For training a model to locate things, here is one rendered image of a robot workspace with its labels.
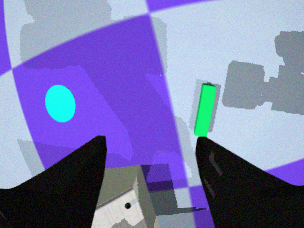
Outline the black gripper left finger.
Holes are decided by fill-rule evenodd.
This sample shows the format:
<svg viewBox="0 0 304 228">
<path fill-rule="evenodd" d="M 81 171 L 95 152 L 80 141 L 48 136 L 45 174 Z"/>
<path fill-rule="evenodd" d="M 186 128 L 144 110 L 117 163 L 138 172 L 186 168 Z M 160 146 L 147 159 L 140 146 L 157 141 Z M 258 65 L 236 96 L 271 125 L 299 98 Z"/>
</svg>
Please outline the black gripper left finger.
<svg viewBox="0 0 304 228">
<path fill-rule="evenodd" d="M 0 189 L 0 228 L 91 228 L 105 158 L 107 137 L 96 135 L 48 170 Z"/>
</svg>

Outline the cyan circle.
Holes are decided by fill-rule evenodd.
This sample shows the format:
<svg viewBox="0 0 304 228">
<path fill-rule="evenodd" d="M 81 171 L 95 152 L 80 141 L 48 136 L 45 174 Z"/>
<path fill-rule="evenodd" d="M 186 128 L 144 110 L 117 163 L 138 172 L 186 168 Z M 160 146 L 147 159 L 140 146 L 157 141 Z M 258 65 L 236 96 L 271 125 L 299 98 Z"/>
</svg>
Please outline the cyan circle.
<svg viewBox="0 0 304 228">
<path fill-rule="evenodd" d="M 75 115 L 75 95 L 72 95 L 68 87 L 52 86 L 45 95 L 45 106 L 55 121 L 67 122 Z"/>
</svg>

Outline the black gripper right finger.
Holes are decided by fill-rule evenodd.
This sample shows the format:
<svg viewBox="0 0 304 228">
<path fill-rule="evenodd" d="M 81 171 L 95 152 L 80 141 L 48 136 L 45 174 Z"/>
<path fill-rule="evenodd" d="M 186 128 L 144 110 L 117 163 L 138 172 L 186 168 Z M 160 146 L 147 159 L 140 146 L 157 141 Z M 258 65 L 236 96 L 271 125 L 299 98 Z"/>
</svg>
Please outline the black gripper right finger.
<svg viewBox="0 0 304 228">
<path fill-rule="evenodd" d="M 197 137 L 197 171 L 215 228 L 301 228 L 304 186 L 291 185 L 207 137 Z"/>
</svg>

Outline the green rectangular post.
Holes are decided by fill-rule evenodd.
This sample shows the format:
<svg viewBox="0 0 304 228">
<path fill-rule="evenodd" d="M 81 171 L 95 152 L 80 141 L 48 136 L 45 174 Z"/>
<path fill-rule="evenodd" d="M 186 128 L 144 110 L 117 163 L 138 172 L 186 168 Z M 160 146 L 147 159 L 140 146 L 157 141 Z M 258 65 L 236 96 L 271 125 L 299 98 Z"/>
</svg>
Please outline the green rectangular post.
<svg viewBox="0 0 304 228">
<path fill-rule="evenodd" d="M 199 97 L 199 111 L 195 125 L 197 137 L 208 137 L 209 123 L 211 123 L 213 99 L 215 99 L 216 86 L 201 83 Z"/>
</svg>

